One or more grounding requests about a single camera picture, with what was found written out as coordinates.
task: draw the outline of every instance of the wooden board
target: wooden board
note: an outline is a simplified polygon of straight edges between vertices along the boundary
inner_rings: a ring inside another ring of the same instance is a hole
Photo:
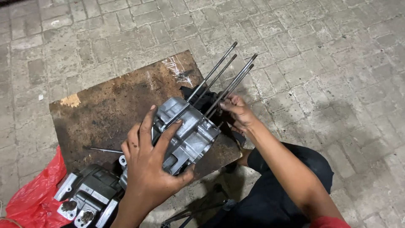
[[[68,172],[97,163],[108,166],[120,155],[86,150],[121,150],[130,128],[151,105],[183,97],[180,86],[203,80],[189,51],[176,54],[49,104]],[[236,143],[221,134],[196,165],[199,179],[241,156]]]

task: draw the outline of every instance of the black pants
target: black pants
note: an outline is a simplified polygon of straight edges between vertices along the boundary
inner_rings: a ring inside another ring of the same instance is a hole
[[[326,159],[307,147],[283,144],[318,176],[330,193],[333,172]],[[249,195],[229,212],[220,210],[201,227],[303,227],[309,223],[288,197],[257,149],[250,153],[247,164],[261,174]]]

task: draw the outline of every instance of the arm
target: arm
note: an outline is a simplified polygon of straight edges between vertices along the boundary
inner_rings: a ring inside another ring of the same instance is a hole
[[[121,149],[128,166],[128,184],[111,228],[135,228],[149,212],[186,186],[194,177],[194,165],[178,176],[162,169],[164,154],[182,121],[173,123],[152,146],[151,130],[157,107],[152,106],[142,123],[135,124]]]
[[[317,176],[258,120],[245,102],[230,95],[221,104],[253,142],[291,200],[311,221],[321,216],[344,220]]]

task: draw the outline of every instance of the metal stand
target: metal stand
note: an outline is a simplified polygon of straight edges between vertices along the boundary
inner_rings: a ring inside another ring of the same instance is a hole
[[[225,196],[226,200],[219,202],[219,203],[215,203],[209,206],[205,206],[205,204],[207,202],[209,202],[209,200],[217,193],[223,193],[223,195]],[[236,205],[235,200],[230,200],[229,199],[229,195],[226,193],[226,191],[222,188],[222,185],[217,183],[214,185],[214,188],[211,192],[209,192],[207,195],[205,195],[203,198],[201,198],[202,203],[200,205],[200,208],[194,211],[189,211],[189,210],[184,210],[168,219],[166,219],[165,221],[162,222],[162,224],[160,225],[160,228],[170,228],[170,223],[186,218],[188,217],[187,220],[185,220],[180,226],[179,228],[184,228],[193,218],[193,215],[197,214],[197,213],[201,213],[203,211],[209,210],[209,209],[214,209],[214,208],[218,208],[218,207],[223,207],[224,210],[228,211],[230,210],[234,205]]]

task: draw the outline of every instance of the red plastic bag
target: red plastic bag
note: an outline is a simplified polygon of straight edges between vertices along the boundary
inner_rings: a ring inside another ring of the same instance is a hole
[[[60,152],[42,172],[19,189],[6,207],[7,218],[17,221],[24,228],[59,228],[71,221],[56,212],[62,202],[53,197],[58,191],[57,184],[66,175],[66,166]],[[12,222],[0,220],[1,228],[18,227]]]

